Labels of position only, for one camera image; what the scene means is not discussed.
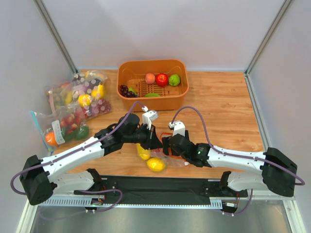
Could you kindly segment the orange zip top bag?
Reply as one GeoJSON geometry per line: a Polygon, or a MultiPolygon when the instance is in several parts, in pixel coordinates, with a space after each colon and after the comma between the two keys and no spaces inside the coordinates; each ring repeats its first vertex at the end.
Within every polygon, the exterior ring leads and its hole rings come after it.
{"type": "MultiPolygon", "coordinates": [[[[168,135],[172,135],[172,133],[167,133],[167,132],[163,132],[161,133],[159,139],[160,141],[162,142],[162,137],[164,136],[168,136],[168,135]]],[[[184,167],[185,166],[185,160],[182,159],[182,158],[178,158],[178,157],[173,157],[173,156],[167,156],[165,158],[160,158],[165,164],[166,164],[166,167],[184,167]]]]}

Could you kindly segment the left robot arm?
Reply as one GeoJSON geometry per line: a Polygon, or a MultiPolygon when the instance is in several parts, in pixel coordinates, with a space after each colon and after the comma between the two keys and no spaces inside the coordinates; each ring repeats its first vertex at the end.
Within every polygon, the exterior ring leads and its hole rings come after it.
{"type": "Polygon", "coordinates": [[[125,143],[140,144],[146,150],[162,148],[152,124],[157,117],[155,110],[144,113],[142,117],[129,113],[118,123],[109,125],[67,151],[43,159],[36,155],[29,157],[19,180],[30,205],[41,204],[56,193],[91,193],[93,188],[100,188],[99,174],[95,170],[89,169],[77,175],[68,171],[118,151],[125,143]]]}

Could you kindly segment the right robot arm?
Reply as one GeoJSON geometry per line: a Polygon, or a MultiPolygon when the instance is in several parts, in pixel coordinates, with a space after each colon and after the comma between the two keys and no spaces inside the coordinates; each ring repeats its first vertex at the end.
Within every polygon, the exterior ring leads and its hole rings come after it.
{"type": "Polygon", "coordinates": [[[207,143],[192,143],[188,133],[163,137],[162,142],[166,155],[180,156],[196,167],[228,168],[221,177],[223,190],[257,189],[284,197],[294,195],[297,165],[276,148],[260,152],[212,148],[207,143]]]}

